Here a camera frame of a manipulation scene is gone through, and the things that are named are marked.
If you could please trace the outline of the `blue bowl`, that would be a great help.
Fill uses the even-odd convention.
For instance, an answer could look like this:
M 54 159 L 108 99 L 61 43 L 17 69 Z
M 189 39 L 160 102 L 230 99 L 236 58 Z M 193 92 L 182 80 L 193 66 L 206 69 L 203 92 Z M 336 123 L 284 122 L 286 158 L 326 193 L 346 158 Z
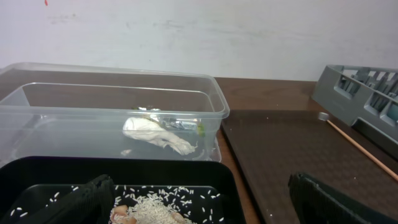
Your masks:
M 394 122 L 397 122 L 397 120 L 398 120 L 398 105 L 395 103 L 391 103 L 386 114 L 387 114 L 388 118 L 390 118 Z

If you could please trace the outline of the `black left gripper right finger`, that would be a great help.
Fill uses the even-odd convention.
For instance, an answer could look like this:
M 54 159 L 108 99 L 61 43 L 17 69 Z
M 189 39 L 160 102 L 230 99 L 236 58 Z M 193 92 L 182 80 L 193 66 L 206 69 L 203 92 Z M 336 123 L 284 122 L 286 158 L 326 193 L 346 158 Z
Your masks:
M 397 224 L 306 173 L 290 175 L 288 187 L 300 223 Z

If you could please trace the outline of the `rice food leftovers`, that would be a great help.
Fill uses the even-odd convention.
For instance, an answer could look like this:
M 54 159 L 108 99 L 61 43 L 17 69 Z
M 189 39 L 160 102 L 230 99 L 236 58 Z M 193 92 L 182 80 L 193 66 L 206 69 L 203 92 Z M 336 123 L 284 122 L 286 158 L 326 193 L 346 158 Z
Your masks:
M 6 206 L 1 223 L 17 223 L 78 190 L 78 185 L 34 185 Z M 213 187 L 116 185 L 106 223 L 225 223 L 221 194 Z

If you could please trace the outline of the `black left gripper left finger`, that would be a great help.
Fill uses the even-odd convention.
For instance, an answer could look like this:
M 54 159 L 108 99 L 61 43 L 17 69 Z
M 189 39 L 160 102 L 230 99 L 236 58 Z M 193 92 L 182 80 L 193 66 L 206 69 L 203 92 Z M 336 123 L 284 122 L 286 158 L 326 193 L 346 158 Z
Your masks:
M 58 202 L 21 218 L 18 224 L 107 223 L 114 199 L 112 178 L 100 175 Z

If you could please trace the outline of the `green snack wrapper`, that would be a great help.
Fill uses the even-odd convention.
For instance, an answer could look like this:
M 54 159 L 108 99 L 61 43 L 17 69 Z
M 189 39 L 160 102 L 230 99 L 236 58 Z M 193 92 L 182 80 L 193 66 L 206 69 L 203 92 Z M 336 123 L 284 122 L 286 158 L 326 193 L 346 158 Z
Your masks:
M 166 118 L 157 114 L 161 111 L 158 108 L 135 107 L 134 110 L 149 112 L 143 118 L 150 119 L 158 123 L 162 128 L 168 131 L 192 131 L 200 137 L 205 137 L 205 126 L 199 118 Z

